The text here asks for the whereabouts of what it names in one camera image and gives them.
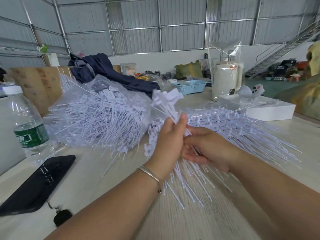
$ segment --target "hand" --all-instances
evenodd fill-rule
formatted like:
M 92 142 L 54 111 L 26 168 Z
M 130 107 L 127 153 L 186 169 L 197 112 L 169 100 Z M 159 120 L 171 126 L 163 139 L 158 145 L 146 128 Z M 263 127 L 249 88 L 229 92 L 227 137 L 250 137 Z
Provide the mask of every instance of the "hand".
M 187 129 L 192 135 L 184 138 L 183 159 L 197 164 L 210 163 L 215 168 L 228 173 L 233 161 L 243 153 L 237 146 L 210 129 L 191 126 Z M 196 155 L 192 147 L 200 151 L 201 155 Z
M 167 118 L 159 132 L 154 153 L 145 166 L 161 180 L 169 177 L 181 157 L 186 125 L 187 116 L 182 113 L 176 125 Z

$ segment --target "white bottle cap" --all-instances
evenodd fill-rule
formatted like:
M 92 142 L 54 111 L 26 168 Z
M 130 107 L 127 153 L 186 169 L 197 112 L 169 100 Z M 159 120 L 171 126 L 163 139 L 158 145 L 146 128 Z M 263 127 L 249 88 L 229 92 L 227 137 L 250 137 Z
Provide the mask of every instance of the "white bottle cap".
M 8 87 L 2 87 L 4 93 L 6 95 L 13 95 L 13 94 L 19 94 L 22 93 L 22 88 L 20 86 L 14 85 L 14 86 L 8 86 Z

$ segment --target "silver bangle bracelet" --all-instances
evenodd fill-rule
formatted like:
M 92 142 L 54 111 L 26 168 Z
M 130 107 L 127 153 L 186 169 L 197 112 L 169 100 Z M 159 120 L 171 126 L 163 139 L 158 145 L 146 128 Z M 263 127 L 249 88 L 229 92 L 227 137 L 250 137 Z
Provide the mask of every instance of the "silver bangle bracelet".
M 158 193 L 161 193 L 162 189 L 161 189 L 161 184 L 160 184 L 159 179 L 149 169 L 147 169 L 145 166 L 140 166 L 140 167 L 138 167 L 138 169 L 140 169 L 141 171 L 145 172 L 149 176 L 153 177 L 158 182 L 158 185 L 159 185 Z

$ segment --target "black phone case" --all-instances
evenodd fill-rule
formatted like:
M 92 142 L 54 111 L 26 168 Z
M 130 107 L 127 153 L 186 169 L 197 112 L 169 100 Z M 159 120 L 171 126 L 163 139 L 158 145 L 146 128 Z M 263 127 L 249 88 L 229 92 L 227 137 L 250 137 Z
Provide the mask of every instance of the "black phone case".
M 0 216 L 39 210 L 75 161 L 74 155 L 47 159 L 1 206 Z

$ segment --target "green bottle label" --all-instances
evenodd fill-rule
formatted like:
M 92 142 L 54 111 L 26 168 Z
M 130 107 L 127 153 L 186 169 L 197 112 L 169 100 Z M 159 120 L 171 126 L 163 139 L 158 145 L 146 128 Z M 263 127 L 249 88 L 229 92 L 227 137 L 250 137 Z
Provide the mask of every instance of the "green bottle label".
M 31 129 L 14 131 L 23 148 L 31 148 L 41 145 L 49 140 L 47 130 L 43 124 Z

